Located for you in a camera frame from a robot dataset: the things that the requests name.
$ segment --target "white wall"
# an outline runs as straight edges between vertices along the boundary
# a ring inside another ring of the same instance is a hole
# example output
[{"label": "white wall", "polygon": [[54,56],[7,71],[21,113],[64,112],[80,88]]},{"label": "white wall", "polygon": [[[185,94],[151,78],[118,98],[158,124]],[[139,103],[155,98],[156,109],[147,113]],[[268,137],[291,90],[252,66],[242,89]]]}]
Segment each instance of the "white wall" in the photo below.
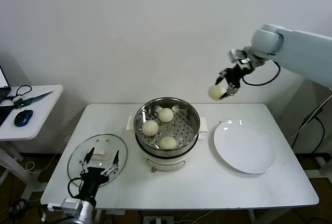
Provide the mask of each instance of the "white wall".
[{"label": "white wall", "polygon": [[[331,16],[330,0],[0,0],[0,62],[12,84],[64,85],[47,123],[61,130],[92,102],[211,102],[206,91],[231,66],[228,50],[262,24],[332,36]],[[268,64],[247,80],[275,71]],[[225,102],[267,103],[278,118],[302,83],[284,69]]]}]

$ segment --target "black cable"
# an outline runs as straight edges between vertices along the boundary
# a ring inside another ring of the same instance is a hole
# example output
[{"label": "black cable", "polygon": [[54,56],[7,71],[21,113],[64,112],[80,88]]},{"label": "black cable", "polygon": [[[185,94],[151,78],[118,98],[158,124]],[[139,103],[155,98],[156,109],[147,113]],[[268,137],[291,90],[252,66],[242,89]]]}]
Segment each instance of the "black cable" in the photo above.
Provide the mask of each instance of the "black cable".
[{"label": "black cable", "polygon": [[10,195],[9,195],[9,200],[8,200],[8,208],[10,208],[10,206],[11,206],[11,196],[12,196],[12,191],[14,188],[14,178],[13,178],[12,173],[10,173],[10,178],[11,178],[11,189],[10,189]]},{"label": "black cable", "polygon": [[295,209],[292,209],[294,211],[294,213],[301,218],[301,220],[303,220],[304,223],[307,223],[307,221],[295,210]]},{"label": "black cable", "polygon": [[10,220],[10,218],[9,217],[7,217],[6,219],[4,219],[0,224],[5,224],[7,221],[9,221]]},{"label": "black cable", "polygon": [[139,215],[140,215],[140,218],[141,218],[141,222],[140,223],[142,224],[144,218],[143,218],[142,212],[140,210],[139,210]]},{"label": "black cable", "polygon": [[69,194],[72,198],[74,198],[74,196],[73,196],[73,194],[71,193],[71,183],[72,183],[73,181],[76,181],[76,180],[82,180],[82,178],[80,178],[80,177],[75,177],[75,178],[71,179],[71,180],[69,181],[69,183],[67,184],[67,191],[68,191],[68,194]]},{"label": "black cable", "polygon": [[321,137],[320,142],[318,143],[318,145],[316,146],[316,148],[315,148],[311,153],[315,153],[315,151],[316,151],[316,150],[320,147],[320,145],[322,144],[323,139],[324,139],[324,137],[325,137],[325,128],[324,128],[323,123],[321,122],[321,120],[319,119],[319,117],[315,117],[315,120],[317,120],[317,121],[319,122],[319,124],[321,124],[322,130],[323,130],[323,133],[322,133],[322,137]]},{"label": "black cable", "polygon": [[[24,87],[27,87],[28,88],[28,90],[27,91],[24,91],[23,93],[19,93],[19,91],[20,91],[20,89],[22,89],[22,88],[24,88]],[[15,94],[15,96],[14,95],[10,95],[10,96],[7,96],[7,97],[4,97],[4,100],[13,100],[13,99],[15,99],[16,97],[18,97],[18,96],[23,96],[23,95],[25,95],[25,94],[27,94],[27,93],[29,93],[29,92],[31,92],[32,91],[32,87],[31,86],[29,86],[29,85],[22,85],[22,86],[20,86],[17,90],[16,90],[16,94]]]},{"label": "black cable", "polygon": [[[40,206],[37,206],[38,207],[38,214],[39,214],[39,217],[40,219],[42,219],[43,217],[43,213],[41,212],[41,210],[44,210],[44,212],[46,212],[47,210],[47,205],[40,205]],[[73,216],[66,216],[64,218],[61,218],[59,220],[54,220],[54,221],[41,221],[40,223],[44,223],[44,224],[57,224],[57,223],[61,223],[63,221],[66,221],[66,220],[69,220],[69,219],[73,219],[74,217]]]},{"label": "black cable", "polygon": [[42,223],[45,223],[45,224],[57,224],[57,223],[61,223],[65,220],[69,220],[69,219],[73,219],[74,217],[73,216],[66,216],[62,219],[59,219],[59,220],[55,220],[55,221],[44,221]]},{"label": "black cable", "polygon": [[313,218],[310,218],[309,221],[307,222],[295,209],[292,209],[294,211],[294,213],[301,218],[301,220],[305,223],[305,224],[310,224],[312,221],[314,220],[320,220],[320,221],[323,221],[327,224],[331,224],[330,222],[328,222],[327,220],[324,220],[322,218],[318,218],[318,217],[313,217]]},{"label": "black cable", "polygon": [[292,144],[292,149],[294,148],[294,145],[295,145],[295,143],[296,143],[296,141],[297,141],[297,138],[298,138],[298,136],[299,136],[299,130],[302,128],[302,126],[304,125],[305,123],[303,122],[301,125],[300,125],[300,127],[299,127],[299,129],[297,130],[297,134],[296,134],[296,136],[295,136],[295,139],[294,139],[294,142],[293,142],[293,144]]},{"label": "black cable", "polygon": [[324,219],[318,218],[318,217],[310,218],[308,224],[310,224],[313,220],[321,220],[327,224],[330,224],[330,222],[328,222],[327,220],[324,220]]},{"label": "black cable", "polygon": [[18,219],[22,218],[27,210],[28,203],[25,199],[19,199],[11,206],[11,212],[9,212],[9,218],[16,222]]},{"label": "black cable", "polygon": [[[320,147],[320,145],[322,144],[322,142],[323,142],[323,140],[324,140],[324,137],[325,137],[325,127],[324,127],[324,124],[323,124],[322,121],[319,119],[319,117],[314,117],[314,120],[316,120],[316,121],[321,125],[322,130],[323,130],[323,133],[322,133],[322,137],[321,137],[320,142],[318,143],[318,145],[313,149],[313,151],[312,151],[310,154],[314,154],[314,153],[315,153],[315,151],[316,151],[316,150]],[[297,133],[296,136],[295,136],[294,142],[293,142],[293,144],[292,144],[292,149],[293,149],[293,147],[294,147],[294,145],[295,145],[295,143],[296,143],[296,141],[297,141],[297,137],[298,137],[298,136],[299,136],[299,133]]]},{"label": "black cable", "polygon": [[281,70],[280,65],[279,65],[277,62],[274,62],[274,63],[275,63],[275,65],[278,67],[278,72],[276,73],[276,75],[275,75],[272,79],[270,79],[270,80],[268,80],[267,82],[264,82],[264,83],[260,83],[260,84],[252,84],[252,83],[247,82],[247,81],[244,79],[244,77],[242,77],[243,82],[244,82],[245,84],[249,85],[249,86],[254,86],[254,87],[264,86],[264,85],[266,85],[266,84],[269,84],[269,83],[273,82],[273,81],[278,77],[278,75],[280,74],[280,70]]}]

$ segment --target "table leg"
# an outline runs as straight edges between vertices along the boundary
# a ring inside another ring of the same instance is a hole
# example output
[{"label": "table leg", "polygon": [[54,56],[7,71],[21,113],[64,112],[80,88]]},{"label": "table leg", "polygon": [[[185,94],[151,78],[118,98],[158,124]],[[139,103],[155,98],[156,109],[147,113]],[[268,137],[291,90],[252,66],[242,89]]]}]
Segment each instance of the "table leg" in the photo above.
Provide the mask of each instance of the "table leg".
[{"label": "table leg", "polygon": [[4,143],[3,149],[10,154],[16,161],[22,162],[23,157],[17,150],[17,148],[12,144],[12,142],[2,142]]},{"label": "table leg", "polygon": [[17,176],[27,186],[38,188],[38,181],[24,169],[14,158],[0,148],[0,164]]},{"label": "table leg", "polygon": [[269,224],[290,210],[292,209],[291,208],[270,209],[266,213],[258,217],[256,220],[252,221],[252,224]]}]

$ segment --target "computer mouse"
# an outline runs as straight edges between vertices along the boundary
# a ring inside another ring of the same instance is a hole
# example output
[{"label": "computer mouse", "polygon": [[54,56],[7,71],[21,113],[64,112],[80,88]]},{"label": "computer mouse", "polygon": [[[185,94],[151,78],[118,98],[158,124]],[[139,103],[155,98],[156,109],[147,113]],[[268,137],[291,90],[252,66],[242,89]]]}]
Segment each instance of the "computer mouse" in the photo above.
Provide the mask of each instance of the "computer mouse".
[{"label": "computer mouse", "polygon": [[25,126],[31,119],[32,114],[33,114],[32,110],[23,110],[19,112],[15,117],[14,124],[17,127]]}]

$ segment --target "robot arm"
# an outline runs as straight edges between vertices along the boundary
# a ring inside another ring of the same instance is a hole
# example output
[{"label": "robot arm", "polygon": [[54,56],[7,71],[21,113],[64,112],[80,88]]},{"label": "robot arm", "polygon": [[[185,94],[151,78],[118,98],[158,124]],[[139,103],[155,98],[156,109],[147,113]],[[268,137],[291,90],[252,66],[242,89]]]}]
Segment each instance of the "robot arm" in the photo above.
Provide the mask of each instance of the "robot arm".
[{"label": "robot arm", "polygon": [[[219,73],[215,85],[209,89],[209,96],[221,100],[234,95],[243,76],[252,73],[268,60],[331,88],[331,54],[331,37],[265,24],[254,33],[251,46],[229,51],[230,61],[236,65]],[[217,86],[223,79],[228,83],[227,90]]]}]

